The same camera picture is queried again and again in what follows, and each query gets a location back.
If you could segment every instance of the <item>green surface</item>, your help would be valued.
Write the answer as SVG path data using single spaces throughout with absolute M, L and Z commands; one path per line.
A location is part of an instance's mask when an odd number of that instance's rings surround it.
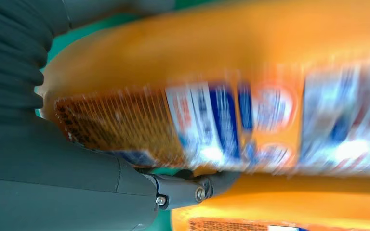
M 176 4 L 176 9 L 183 9 L 190 6 L 212 2 L 215 0 L 179 0 Z M 130 14 L 119 14 L 117 16 L 111 17 L 109 19 L 103 20 L 101 22 L 71 31 L 65 35 L 57 37 L 54 42 L 51 51 L 49 52 L 49 60 L 53 59 L 62 49 L 67 47 L 69 44 L 74 41 L 84 37 L 88 34 L 91 34 L 95 31 L 122 25 L 124 23 L 132 22 L 138 19 L 136 16 Z M 173 174 L 176 170 L 173 169 L 158 169 L 156 170 L 159 174 Z M 151 227 L 146 229 L 146 231 L 170 231 L 170 212 L 169 211 L 160 211 L 157 219 Z

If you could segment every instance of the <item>bolt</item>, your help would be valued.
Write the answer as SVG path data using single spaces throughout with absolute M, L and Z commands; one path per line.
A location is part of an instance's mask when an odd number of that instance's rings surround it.
M 198 202 L 205 200 L 205 190 L 202 187 L 198 187 L 195 191 L 195 199 Z
M 165 202 L 166 202 L 166 199 L 165 199 L 165 197 L 163 197 L 163 196 L 159 196 L 159 197 L 157 197 L 157 199 L 155 200 L 155 203 L 157 203 L 157 205 L 159 205 L 159 206 L 164 205 L 164 204 L 165 204 Z

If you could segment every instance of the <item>gray robotic arm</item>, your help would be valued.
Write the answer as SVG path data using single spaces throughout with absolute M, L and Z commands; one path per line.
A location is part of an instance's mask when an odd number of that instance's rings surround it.
M 171 9 L 168 0 L 0 0 L 0 231 L 141 230 L 159 209 L 200 203 L 237 173 L 184 180 L 142 175 L 119 156 L 67 142 L 38 118 L 54 36 L 131 8 Z

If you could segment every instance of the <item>blue label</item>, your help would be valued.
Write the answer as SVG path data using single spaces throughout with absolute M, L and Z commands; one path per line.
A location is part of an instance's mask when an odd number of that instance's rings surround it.
M 240 159 L 235 102 L 225 84 L 209 85 L 212 111 L 225 155 Z
M 121 156 L 127 162 L 134 166 L 141 166 L 141 167 L 153 167 L 157 164 L 157 162 L 152 159 L 146 152 L 141 151 L 100 151 L 96 150 L 97 152 L 101 152 L 107 155 L 113 156 Z
M 340 97 L 346 97 L 351 92 L 351 89 L 354 88 L 355 85 L 354 75 L 355 74 L 353 68 L 343 71 L 343 76 L 341 79 Z
M 335 142 L 343 142 L 350 131 L 350 119 L 344 115 L 338 118 L 330 133 L 330 138 Z
M 238 86 L 239 111 L 242 128 L 251 132 L 253 129 L 253 119 L 251 111 L 251 91 L 249 83 L 241 83 Z
M 245 144 L 244 147 L 242 147 L 242 156 L 248 160 L 249 167 L 253 167 L 259 163 L 259 159 L 257 158 L 257 148 L 256 143 L 254 142 L 248 142 Z

